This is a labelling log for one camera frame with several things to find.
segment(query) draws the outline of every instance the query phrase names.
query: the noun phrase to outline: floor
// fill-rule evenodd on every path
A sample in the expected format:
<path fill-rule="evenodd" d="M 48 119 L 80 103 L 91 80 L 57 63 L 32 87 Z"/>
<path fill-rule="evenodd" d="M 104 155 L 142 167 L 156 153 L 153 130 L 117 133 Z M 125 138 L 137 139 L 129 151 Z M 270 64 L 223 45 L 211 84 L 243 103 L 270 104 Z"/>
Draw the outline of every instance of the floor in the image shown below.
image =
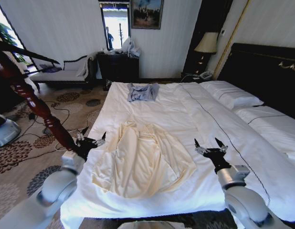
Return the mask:
<path fill-rule="evenodd" d="M 92 90 L 80 87 L 64 89 L 41 84 L 40 93 L 54 116 L 75 136 L 76 129 L 91 127 L 104 104 L 107 92 L 101 86 Z M 0 218 L 23 199 L 37 190 L 43 181 L 61 165 L 64 149 L 51 133 L 44 133 L 40 117 L 29 119 L 31 113 L 26 103 L 21 103 L 4 115 L 14 120 L 22 129 L 21 134 L 8 145 L 0 148 Z M 124 222 L 134 220 L 162 220 L 183 222 L 193 229 L 234 229 L 233 218 L 228 210 L 202 211 L 149 219 L 85 219 L 81 229 L 116 229 Z M 63 228 L 56 213 L 48 229 Z"/>

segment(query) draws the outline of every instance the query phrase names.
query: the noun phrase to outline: pillow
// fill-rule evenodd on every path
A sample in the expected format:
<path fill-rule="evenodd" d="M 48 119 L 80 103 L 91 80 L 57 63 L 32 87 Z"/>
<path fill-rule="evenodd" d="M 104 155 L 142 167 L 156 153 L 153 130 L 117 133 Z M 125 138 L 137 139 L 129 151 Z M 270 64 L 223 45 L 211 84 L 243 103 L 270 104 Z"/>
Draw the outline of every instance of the pillow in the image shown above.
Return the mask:
<path fill-rule="evenodd" d="M 268 106 L 240 108 L 233 112 L 295 164 L 295 119 Z"/>
<path fill-rule="evenodd" d="M 256 96 L 226 81 L 209 81 L 200 83 L 216 100 L 228 109 L 262 105 Z"/>
<path fill-rule="evenodd" d="M 64 61 L 64 70 L 67 71 L 77 71 L 79 68 L 84 66 L 85 61 L 87 60 L 86 56 L 81 57 L 80 60 L 77 61 Z"/>

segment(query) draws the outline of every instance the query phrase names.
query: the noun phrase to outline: framed painting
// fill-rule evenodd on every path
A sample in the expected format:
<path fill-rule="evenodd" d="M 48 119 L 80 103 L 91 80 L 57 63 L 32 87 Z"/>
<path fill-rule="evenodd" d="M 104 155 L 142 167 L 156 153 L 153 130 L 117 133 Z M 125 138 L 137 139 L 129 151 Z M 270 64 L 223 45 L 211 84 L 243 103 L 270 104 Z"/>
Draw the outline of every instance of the framed painting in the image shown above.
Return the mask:
<path fill-rule="evenodd" d="M 132 29 L 160 30 L 164 0 L 131 0 Z"/>

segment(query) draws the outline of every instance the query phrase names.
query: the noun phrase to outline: red wooden post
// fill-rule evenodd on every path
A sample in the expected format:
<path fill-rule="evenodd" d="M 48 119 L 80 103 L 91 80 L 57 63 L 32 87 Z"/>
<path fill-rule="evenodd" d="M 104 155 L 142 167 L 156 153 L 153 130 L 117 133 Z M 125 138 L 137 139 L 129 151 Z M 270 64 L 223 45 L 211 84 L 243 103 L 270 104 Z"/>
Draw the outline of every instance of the red wooden post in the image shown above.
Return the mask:
<path fill-rule="evenodd" d="M 24 81 L 18 67 L 0 51 L 0 76 L 7 79 L 14 86 L 15 92 L 27 100 L 32 111 L 44 119 L 48 127 L 59 143 L 68 150 L 77 151 L 78 146 L 74 143 L 68 131 L 62 126 L 59 119 L 51 114 L 47 104 L 34 94 L 33 88 Z"/>

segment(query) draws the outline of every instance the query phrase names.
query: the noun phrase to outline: mirror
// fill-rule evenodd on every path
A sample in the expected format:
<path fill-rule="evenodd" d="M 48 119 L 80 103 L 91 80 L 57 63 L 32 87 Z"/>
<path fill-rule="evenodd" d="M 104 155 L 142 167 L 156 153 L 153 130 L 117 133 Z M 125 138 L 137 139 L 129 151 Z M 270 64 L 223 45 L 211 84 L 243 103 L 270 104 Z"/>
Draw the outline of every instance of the mirror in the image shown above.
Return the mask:
<path fill-rule="evenodd" d="M 107 49 L 121 49 L 130 37 L 129 3 L 100 3 Z"/>

